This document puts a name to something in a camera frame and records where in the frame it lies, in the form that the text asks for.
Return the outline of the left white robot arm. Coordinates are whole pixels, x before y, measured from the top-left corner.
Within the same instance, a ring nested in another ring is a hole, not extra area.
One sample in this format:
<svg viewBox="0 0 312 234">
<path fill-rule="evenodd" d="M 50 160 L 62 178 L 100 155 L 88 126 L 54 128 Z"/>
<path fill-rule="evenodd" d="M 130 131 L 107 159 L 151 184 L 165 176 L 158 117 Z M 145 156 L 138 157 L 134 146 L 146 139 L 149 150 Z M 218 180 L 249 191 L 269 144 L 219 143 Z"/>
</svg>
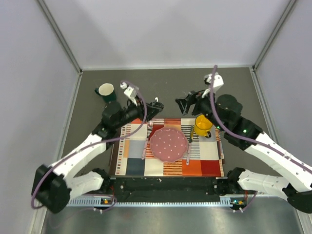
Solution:
<svg viewBox="0 0 312 234">
<path fill-rule="evenodd" d="M 108 192 L 111 182 L 104 170 L 94 169 L 82 176 L 76 176 L 77 173 L 109 149 L 114 141 L 120 140 L 116 135 L 121 127 L 135 119 L 145 123 L 163 108 L 164 105 L 158 101 L 145 103 L 137 100 L 124 108 L 117 101 L 108 103 L 102 112 L 101 122 L 77 148 L 50 166 L 42 164 L 37 168 L 31 192 L 32 208 L 38 201 L 57 214 L 78 196 L 96 190 L 102 194 Z"/>
</svg>

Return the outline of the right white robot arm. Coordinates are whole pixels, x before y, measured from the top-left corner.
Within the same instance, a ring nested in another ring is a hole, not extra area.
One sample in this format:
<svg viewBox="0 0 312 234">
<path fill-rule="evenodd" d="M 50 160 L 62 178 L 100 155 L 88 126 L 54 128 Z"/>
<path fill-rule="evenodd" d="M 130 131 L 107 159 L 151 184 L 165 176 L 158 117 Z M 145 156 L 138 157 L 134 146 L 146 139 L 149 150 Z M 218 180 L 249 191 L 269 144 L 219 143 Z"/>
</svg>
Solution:
<svg viewBox="0 0 312 234">
<path fill-rule="evenodd" d="M 216 179 L 217 194 L 256 191 L 277 196 L 295 209 L 312 212 L 312 168 L 280 147 L 258 125 L 242 117 L 242 104 L 232 95 L 218 98 L 204 95 L 203 91 L 191 91 L 185 98 L 177 98 L 183 115 L 194 106 L 192 115 L 202 114 L 233 146 L 260 159 L 279 173 L 264 175 L 244 168 L 229 171 L 226 179 Z"/>
</svg>

